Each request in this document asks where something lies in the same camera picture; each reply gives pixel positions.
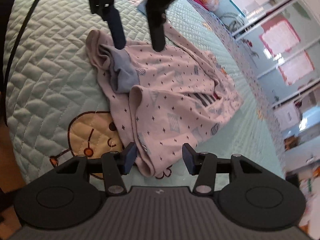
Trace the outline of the white patterned baby garment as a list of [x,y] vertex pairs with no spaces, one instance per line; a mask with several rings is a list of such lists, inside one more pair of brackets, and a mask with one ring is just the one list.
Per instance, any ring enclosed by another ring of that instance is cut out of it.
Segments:
[[170,44],[161,52],[133,40],[116,49],[111,36],[97,29],[86,38],[122,143],[134,142],[140,173],[158,179],[171,175],[183,144],[196,147],[216,135],[243,103],[210,51],[196,48],[170,24],[164,33]]

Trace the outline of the electric fan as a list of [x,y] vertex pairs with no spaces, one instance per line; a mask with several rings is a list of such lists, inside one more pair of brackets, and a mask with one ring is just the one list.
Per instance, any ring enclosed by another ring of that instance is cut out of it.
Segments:
[[220,17],[220,20],[225,25],[226,29],[231,33],[237,31],[245,25],[244,19],[233,12],[224,13]]

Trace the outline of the mint green bee quilt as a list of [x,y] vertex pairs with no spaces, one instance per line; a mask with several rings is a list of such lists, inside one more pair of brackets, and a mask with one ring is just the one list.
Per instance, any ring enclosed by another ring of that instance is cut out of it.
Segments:
[[[127,41],[151,45],[144,0],[116,0]],[[228,50],[187,0],[176,0],[167,22],[202,51],[210,51],[229,75],[243,103],[216,135],[194,147],[220,158],[243,155],[282,177],[268,126],[256,117],[255,97]],[[31,183],[76,155],[99,158],[124,148],[110,103],[86,52],[93,29],[111,36],[90,12],[88,0],[15,0],[4,45],[5,110],[17,165]],[[136,165],[125,176],[131,186],[191,186],[182,158],[171,175],[142,175]]]

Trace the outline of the white drawer cabinet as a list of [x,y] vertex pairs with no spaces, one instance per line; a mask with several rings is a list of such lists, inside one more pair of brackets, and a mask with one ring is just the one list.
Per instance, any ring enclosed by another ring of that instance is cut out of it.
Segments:
[[300,111],[293,102],[282,105],[274,110],[281,131],[300,123]]

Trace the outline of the pale blue sliding wardrobe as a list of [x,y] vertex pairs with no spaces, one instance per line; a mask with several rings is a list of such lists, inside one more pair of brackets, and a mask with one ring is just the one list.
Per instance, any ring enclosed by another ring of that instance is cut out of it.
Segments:
[[227,12],[245,21],[230,33],[272,105],[319,82],[319,0],[219,0],[216,16]]

